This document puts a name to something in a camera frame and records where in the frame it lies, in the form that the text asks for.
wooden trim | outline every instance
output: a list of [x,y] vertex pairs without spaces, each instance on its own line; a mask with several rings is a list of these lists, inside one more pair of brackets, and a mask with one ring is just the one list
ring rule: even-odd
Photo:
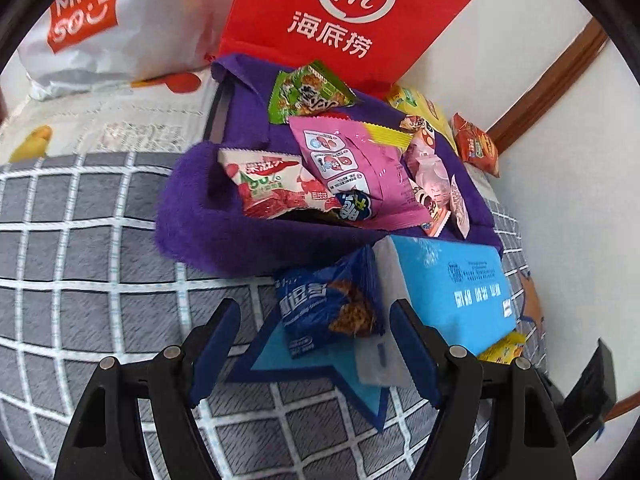
[[551,108],[596,59],[607,40],[592,18],[536,85],[492,126],[488,134],[503,153]]
[[640,392],[632,395],[631,397],[627,397],[620,402],[617,402],[613,409],[609,413],[607,413],[607,416],[604,420],[605,422],[607,422],[619,417],[620,415],[625,415],[625,413],[634,410],[638,406],[640,406]]

miniso bag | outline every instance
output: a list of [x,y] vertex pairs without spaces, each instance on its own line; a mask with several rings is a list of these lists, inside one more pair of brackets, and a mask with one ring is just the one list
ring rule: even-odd
[[201,0],[55,0],[18,53],[38,100],[206,65]]

purple plush bag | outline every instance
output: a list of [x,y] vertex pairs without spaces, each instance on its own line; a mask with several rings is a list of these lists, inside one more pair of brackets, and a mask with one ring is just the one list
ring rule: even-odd
[[[212,66],[216,80],[225,84],[230,81],[234,86],[225,133],[221,144],[206,141],[191,148],[168,180],[156,224],[156,242],[166,256],[220,278],[268,276],[289,267],[328,266],[387,234],[284,219],[254,219],[242,214],[237,187],[218,164],[218,149],[224,146],[300,155],[289,125],[271,124],[268,118],[267,104],[280,70],[287,69],[239,54],[223,57]],[[373,97],[356,94],[362,102],[340,108],[343,113],[357,121],[398,127],[402,112]],[[493,245],[502,252],[491,212],[443,137],[436,139],[436,153],[449,175],[456,175],[465,199],[471,223],[466,241]],[[398,234],[424,235],[420,228]],[[440,238],[462,239],[451,222]]]

red haidilao bag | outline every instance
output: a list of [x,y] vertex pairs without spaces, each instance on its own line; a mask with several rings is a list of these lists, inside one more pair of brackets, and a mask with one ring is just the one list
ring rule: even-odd
[[219,56],[292,68],[321,59],[383,96],[471,0],[234,0]]

gray checkered fabric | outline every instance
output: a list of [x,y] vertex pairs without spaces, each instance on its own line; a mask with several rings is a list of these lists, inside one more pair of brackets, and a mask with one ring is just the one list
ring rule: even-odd
[[[162,258],[158,195],[177,155],[101,153],[39,159],[0,171],[0,429],[35,479],[52,478],[66,428],[95,365],[146,360],[180,344],[220,300],[241,329],[222,378],[276,307],[270,278],[221,280]],[[490,203],[504,271],[526,270],[517,222]],[[544,365],[543,334],[521,322],[527,356]],[[474,480],[486,440],[483,403],[462,475]],[[143,433],[156,479],[168,478],[148,401]],[[234,480],[405,479],[436,410],[415,390],[391,391],[377,433],[327,380],[218,383],[196,421],[220,473]]]

